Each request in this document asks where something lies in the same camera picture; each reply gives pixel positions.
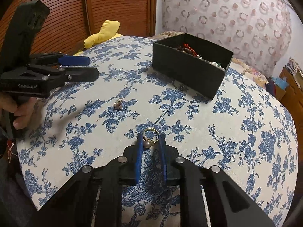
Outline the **left hand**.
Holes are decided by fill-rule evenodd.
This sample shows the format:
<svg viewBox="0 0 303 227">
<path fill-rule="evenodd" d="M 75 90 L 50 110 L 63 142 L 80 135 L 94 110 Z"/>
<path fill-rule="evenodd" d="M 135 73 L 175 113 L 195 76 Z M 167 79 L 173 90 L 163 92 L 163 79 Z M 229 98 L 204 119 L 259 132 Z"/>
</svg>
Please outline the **left hand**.
<svg viewBox="0 0 303 227">
<path fill-rule="evenodd" d="M 6 93 L 1 92 L 1 124 L 3 121 L 3 112 L 7 111 L 14 114 L 13 126 L 16 130 L 26 128 L 31 120 L 31 116 L 34 111 L 34 106 L 37 102 L 35 97 L 29 98 L 29 100 L 19 107 L 16 102 Z"/>
</svg>

